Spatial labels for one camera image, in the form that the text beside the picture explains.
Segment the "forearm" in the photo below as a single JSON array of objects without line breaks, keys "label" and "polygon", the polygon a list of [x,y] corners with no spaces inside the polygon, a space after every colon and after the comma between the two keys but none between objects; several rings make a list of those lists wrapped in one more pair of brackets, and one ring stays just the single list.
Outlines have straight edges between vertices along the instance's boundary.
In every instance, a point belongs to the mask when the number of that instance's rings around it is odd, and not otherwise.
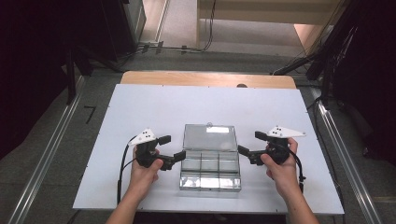
[{"label": "forearm", "polygon": [[287,195],[285,197],[285,203],[288,207],[290,222],[292,224],[318,223],[317,218],[309,208],[308,203],[299,189]]},{"label": "forearm", "polygon": [[136,213],[139,201],[135,197],[128,197],[127,195],[122,198],[119,205],[111,214],[106,224],[131,224],[134,222],[134,214]]}]

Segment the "metal rail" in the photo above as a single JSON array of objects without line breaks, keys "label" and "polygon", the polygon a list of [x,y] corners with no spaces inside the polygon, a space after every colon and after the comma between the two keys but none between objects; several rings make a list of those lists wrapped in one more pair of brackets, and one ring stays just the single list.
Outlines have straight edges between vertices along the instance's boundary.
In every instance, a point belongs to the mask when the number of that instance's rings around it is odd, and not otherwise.
[{"label": "metal rail", "polygon": [[40,161],[38,162],[32,176],[22,191],[20,200],[18,201],[18,204],[8,221],[8,224],[23,223],[25,220],[30,206],[32,205],[33,200],[38,193],[38,189],[43,182],[56,150],[58,149],[58,146],[64,136],[64,132],[67,129],[69,121],[73,117],[84,86],[85,79],[84,77],[80,77],[77,83],[77,95],[71,104],[66,106],[66,109],[64,110],[64,113],[62,114],[62,117],[59,120],[55,131],[53,132],[52,137],[49,140],[43,155],[41,156]]},{"label": "metal rail", "polygon": [[160,41],[160,36],[161,36],[161,32],[163,31],[163,24],[165,22],[165,17],[166,17],[166,14],[168,12],[168,8],[169,8],[169,0],[165,0],[165,4],[163,6],[163,12],[161,13],[160,24],[158,25],[157,33],[155,34],[155,41],[156,42]]},{"label": "metal rail", "polygon": [[[311,88],[312,94],[315,98],[320,96],[319,90],[314,90]],[[319,102],[319,111],[320,115],[323,118],[323,121],[326,125],[327,131],[329,132],[330,138],[334,144],[335,151],[337,152],[341,163],[346,171],[346,176],[355,192],[356,199],[358,200],[361,211],[363,212],[367,223],[382,223],[379,214],[375,209],[375,205],[373,200],[364,185],[363,180],[361,179],[361,175],[358,172],[358,169],[355,166],[352,158],[350,157],[347,147],[344,144],[344,141],[335,126],[335,123],[332,119],[332,113]]]}]

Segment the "cable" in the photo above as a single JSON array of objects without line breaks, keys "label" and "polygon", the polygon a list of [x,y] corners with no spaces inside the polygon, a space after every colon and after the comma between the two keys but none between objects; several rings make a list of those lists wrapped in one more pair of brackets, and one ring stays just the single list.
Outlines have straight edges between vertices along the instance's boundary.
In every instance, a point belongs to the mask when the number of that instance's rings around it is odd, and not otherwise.
[{"label": "cable", "polygon": [[128,162],[126,165],[124,165],[124,163],[125,163],[125,158],[126,158],[126,154],[127,154],[127,152],[128,152],[128,148],[129,148],[129,143],[130,143],[132,140],[134,140],[134,138],[136,138],[136,136],[133,137],[133,138],[131,138],[131,140],[129,140],[129,142],[126,144],[126,147],[125,147],[125,149],[124,149],[124,153],[123,153],[123,155],[122,155],[122,161],[121,161],[121,167],[120,167],[120,178],[119,178],[119,181],[117,182],[117,204],[119,204],[120,201],[121,201],[122,172],[123,172],[123,170],[125,169],[125,167],[126,167],[128,164],[130,164],[132,161],[134,161],[134,159],[133,159],[133,160],[131,160],[130,162]]},{"label": "cable", "polygon": [[281,148],[287,150],[293,156],[293,158],[296,160],[296,163],[299,168],[299,177],[298,177],[299,178],[299,186],[300,186],[301,192],[304,193],[304,180],[306,179],[306,177],[303,175],[303,165],[300,161],[300,158],[298,158],[298,156],[293,151],[291,151],[290,148],[283,147],[282,145],[277,144],[277,143],[273,143],[273,142],[270,142],[270,143],[276,147],[281,147]]},{"label": "cable", "polygon": [[[323,27],[325,27],[325,28],[328,27],[328,25],[330,24],[330,22],[331,22],[331,21],[334,19],[334,17],[335,17],[335,12],[338,11],[338,9],[340,8],[340,6],[342,5],[342,4],[341,4],[342,2],[344,2],[344,1],[339,1],[339,2],[338,2],[336,8],[335,8],[334,11],[332,12],[332,15],[330,16],[330,18],[328,19],[328,21],[326,22],[326,24],[325,24]],[[318,38],[314,41],[314,43],[312,43],[311,46],[309,46],[309,48],[302,50],[299,54],[297,54],[293,59],[291,59],[291,60],[290,60],[288,63],[286,63],[283,67],[281,67],[281,68],[279,68],[279,69],[276,69],[274,72],[272,72],[272,74],[274,74],[275,72],[277,72],[277,71],[279,71],[279,70],[281,70],[281,69],[283,69],[283,68],[285,68],[285,67],[287,67],[287,66],[293,64],[293,63],[298,59],[298,56],[300,56],[301,54],[305,53],[306,51],[309,51],[310,49],[312,49],[312,48],[318,43],[318,41],[320,41],[320,43],[321,43],[322,39],[325,38],[327,35],[329,35],[329,34],[332,32],[332,29],[331,29],[329,32],[327,32],[325,35],[323,35],[324,30],[325,30],[325,29],[323,29],[323,30],[320,32],[320,35],[318,36]]]},{"label": "cable", "polygon": [[314,100],[314,103],[306,107],[306,110],[309,110],[312,106],[314,106],[319,100],[321,99],[321,96],[319,96],[317,99]]},{"label": "cable", "polygon": [[77,212],[72,217],[70,217],[69,221],[67,221],[67,224],[73,224],[73,222],[75,221],[76,217],[80,212],[81,210],[78,209]]},{"label": "cable", "polygon": [[210,48],[210,46],[212,45],[212,41],[213,41],[213,20],[215,18],[215,11],[216,11],[216,0],[213,1],[213,6],[212,6],[212,12],[210,15],[210,22],[209,22],[209,39],[206,42],[206,45],[203,49],[196,49],[196,48],[176,48],[176,47],[158,47],[158,46],[148,46],[147,50],[149,49],[175,49],[175,50],[179,50],[179,51],[184,51],[184,52],[204,52],[206,50],[208,50]]},{"label": "cable", "polygon": [[305,85],[305,84],[302,84],[302,85],[296,85],[296,87],[297,87],[297,88],[299,88],[299,87],[310,87],[310,88],[316,88],[316,89],[320,89],[320,88],[321,88],[321,86],[318,86],[318,85],[312,85],[312,84],[307,84],[307,85]]},{"label": "cable", "polygon": [[118,63],[117,66],[118,66],[118,67],[124,66],[124,65],[129,61],[129,59],[130,59],[132,56],[134,56],[134,55],[136,55],[136,54],[138,54],[138,53],[141,53],[142,51],[143,51],[143,49],[136,49],[135,52],[130,53],[130,54],[124,56],[125,60],[122,61],[121,63]]}]

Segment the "wooden edge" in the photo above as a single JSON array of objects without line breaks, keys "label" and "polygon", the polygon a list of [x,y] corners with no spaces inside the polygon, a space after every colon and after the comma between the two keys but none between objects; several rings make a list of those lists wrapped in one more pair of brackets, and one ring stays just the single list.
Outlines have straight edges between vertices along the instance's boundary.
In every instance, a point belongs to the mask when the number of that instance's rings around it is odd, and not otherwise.
[{"label": "wooden edge", "polygon": [[123,74],[121,84],[236,87],[296,89],[292,77],[270,75],[246,75],[214,72],[129,71]]}]

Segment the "white board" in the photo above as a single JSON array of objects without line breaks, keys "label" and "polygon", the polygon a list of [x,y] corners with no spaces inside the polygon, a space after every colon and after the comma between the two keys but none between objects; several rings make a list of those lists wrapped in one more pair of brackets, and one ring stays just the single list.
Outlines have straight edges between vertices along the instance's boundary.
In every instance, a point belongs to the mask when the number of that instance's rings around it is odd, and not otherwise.
[{"label": "white board", "polygon": [[[298,90],[208,88],[119,84],[92,150],[73,205],[76,209],[114,209],[123,150],[128,141],[150,127],[172,142],[158,147],[163,155],[182,150],[185,124],[232,125],[237,144],[260,150],[265,143],[254,137],[276,125],[305,132],[295,138],[302,161],[304,196],[316,214],[344,214],[312,123]],[[132,150],[127,161],[132,159]],[[139,210],[157,212],[287,213],[265,166],[250,165],[240,156],[242,190],[238,193],[195,192],[179,189],[180,163],[160,171]],[[130,166],[122,179],[128,187]]]}]

